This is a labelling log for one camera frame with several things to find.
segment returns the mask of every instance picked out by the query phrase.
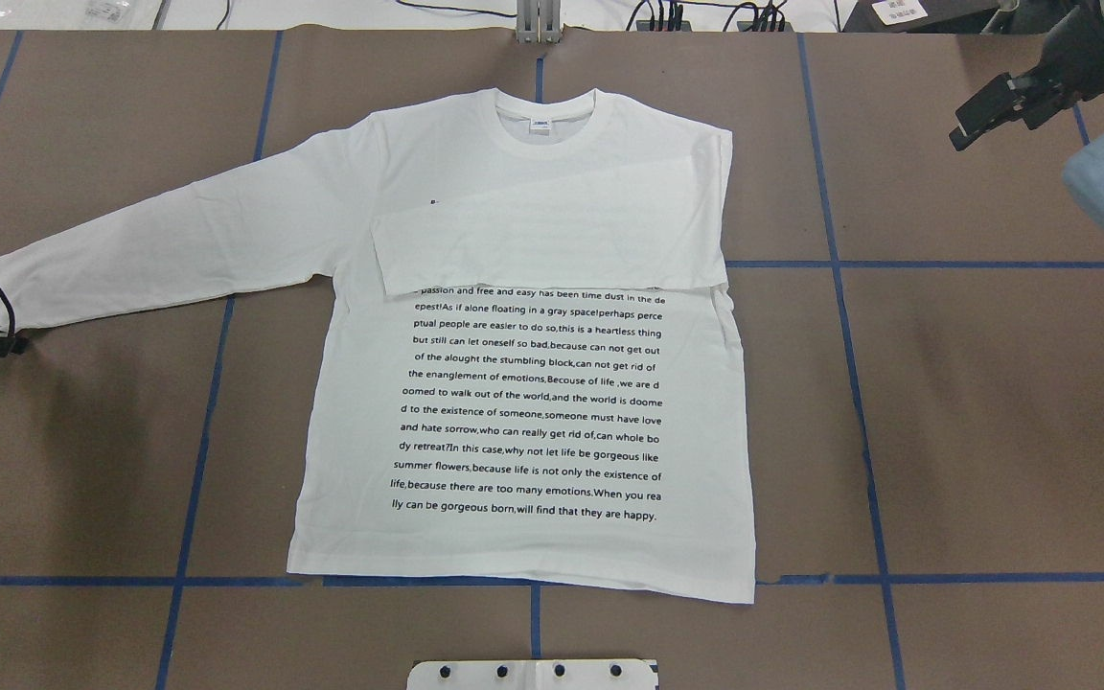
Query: white t-shirt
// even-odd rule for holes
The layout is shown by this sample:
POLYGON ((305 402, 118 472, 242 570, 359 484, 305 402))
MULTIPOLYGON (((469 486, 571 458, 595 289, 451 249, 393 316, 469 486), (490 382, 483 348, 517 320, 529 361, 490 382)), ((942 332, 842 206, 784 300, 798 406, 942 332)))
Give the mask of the white t-shirt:
POLYGON ((751 603, 730 166, 729 131, 613 93, 479 91, 49 236, 0 283, 45 328, 330 276, 289 572, 751 603))

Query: metal bracket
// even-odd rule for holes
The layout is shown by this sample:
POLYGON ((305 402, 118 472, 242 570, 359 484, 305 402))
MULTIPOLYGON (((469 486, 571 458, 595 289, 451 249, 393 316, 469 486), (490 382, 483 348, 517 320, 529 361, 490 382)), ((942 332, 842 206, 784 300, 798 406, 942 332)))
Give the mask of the metal bracket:
POLYGON ((407 690, 658 690, 658 662, 649 659, 541 659, 495 662, 420 662, 407 690))
POLYGON ((518 43, 560 43, 561 0, 518 0, 518 43))

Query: folded sleeve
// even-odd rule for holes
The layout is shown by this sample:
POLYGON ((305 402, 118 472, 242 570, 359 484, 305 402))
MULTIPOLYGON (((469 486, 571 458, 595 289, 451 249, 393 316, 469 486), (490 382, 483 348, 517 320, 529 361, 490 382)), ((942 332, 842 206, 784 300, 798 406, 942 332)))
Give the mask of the folded sleeve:
POLYGON ((385 156, 374 118, 3 255, 0 285, 18 328, 332 275, 368 232, 380 191, 385 156))

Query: white cloth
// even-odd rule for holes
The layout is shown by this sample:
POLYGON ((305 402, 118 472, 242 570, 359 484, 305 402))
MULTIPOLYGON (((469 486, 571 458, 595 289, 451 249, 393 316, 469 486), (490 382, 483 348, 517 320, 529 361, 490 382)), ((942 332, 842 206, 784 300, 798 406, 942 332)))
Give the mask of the white cloth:
POLYGON ((627 97, 481 91, 49 236, 0 283, 39 328, 331 276, 290 572, 751 603, 730 163, 729 131, 627 97))

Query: neckline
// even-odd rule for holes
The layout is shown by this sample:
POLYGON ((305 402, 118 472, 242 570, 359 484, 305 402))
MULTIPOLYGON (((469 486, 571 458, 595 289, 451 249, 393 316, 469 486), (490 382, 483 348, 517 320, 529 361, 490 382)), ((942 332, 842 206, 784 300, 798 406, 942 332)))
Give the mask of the neckline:
POLYGON ((582 149, 599 136, 611 114, 608 93, 592 88, 582 96, 561 100, 558 104, 533 104, 499 88, 488 88, 479 92, 478 113, 488 136, 505 151, 526 158, 556 158, 582 149), (564 119, 591 114, 591 118, 577 130, 576 135, 555 144, 526 144, 500 124, 498 113, 519 115, 522 118, 564 119))

